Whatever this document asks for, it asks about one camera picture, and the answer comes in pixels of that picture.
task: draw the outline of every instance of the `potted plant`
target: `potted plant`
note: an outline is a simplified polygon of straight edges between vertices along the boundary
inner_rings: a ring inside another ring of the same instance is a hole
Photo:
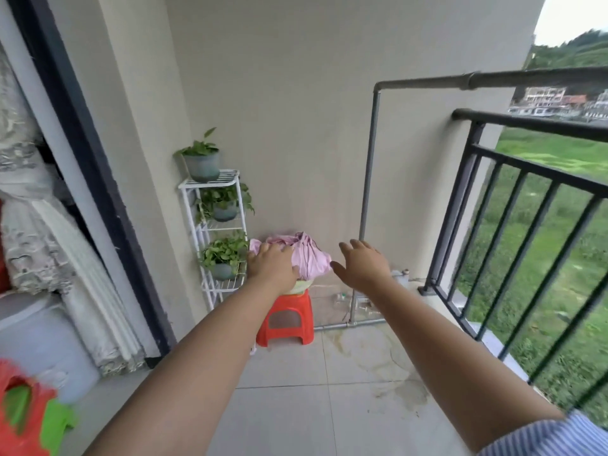
[[[207,130],[202,141],[194,141],[190,147],[178,150],[183,156],[188,174],[196,182],[215,181],[219,177],[219,149],[213,142],[207,142],[215,128]]]
[[[240,231],[231,237],[219,238],[211,242],[201,251],[199,261],[211,272],[214,279],[230,280],[238,274],[238,267],[247,249],[245,234]]]
[[[243,198],[243,208],[253,211],[251,206],[251,194],[246,184],[241,185],[241,197]],[[201,200],[198,202],[199,214],[206,218],[213,218],[218,222],[230,221],[238,214],[238,193],[237,186],[205,188],[200,189]]]

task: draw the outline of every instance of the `gray plant pot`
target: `gray plant pot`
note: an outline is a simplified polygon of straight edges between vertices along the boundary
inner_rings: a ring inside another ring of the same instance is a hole
[[[231,221],[238,214],[238,206],[236,201],[228,202],[226,208],[221,208],[219,205],[213,205],[213,218],[218,222]]]
[[[231,278],[236,277],[236,273],[232,270],[230,264],[216,264],[214,266],[211,266],[209,268],[209,271],[211,272],[211,276],[214,277],[214,279],[219,280],[221,282],[223,280],[230,280]]]
[[[196,182],[215,181],[219,177],[219,152],[210,155],[184,155],[188,174]]]

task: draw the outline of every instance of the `left hand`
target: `left hand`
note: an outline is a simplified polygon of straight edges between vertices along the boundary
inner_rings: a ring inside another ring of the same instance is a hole
[[[247,254],[247,278],[270,283],[279,295],[290,291],[300,277],[298,266],[291,265],[293,253],[291,246],[285,246],[281,250],[277,244],[263,243],[257,255],[252,251]]]

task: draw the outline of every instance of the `pink cloth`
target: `pink cloth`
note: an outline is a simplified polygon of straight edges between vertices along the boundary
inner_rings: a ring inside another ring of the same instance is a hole
[[[278,243],[281,249],[285,245],[294,247],[291,257],[291,265],[300,267],[300,278],[302,280],[314,280],[331,270],[331,256],[322,252],[317,244],[307,233],[298,232],[295,235],[277,235],[269,237],[266,243]],[[252,239],[249,242],[249,250],[254,253],[260,252],[260,240]]]

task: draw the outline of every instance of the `white curtain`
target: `white curtain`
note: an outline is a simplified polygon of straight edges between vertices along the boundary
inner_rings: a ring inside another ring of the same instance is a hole
[[[63,204],[34,146],[38,127],[0,47],[2,245],[20,291],[58,291],[104,376],[133,371],[143,349],[101,260]]]

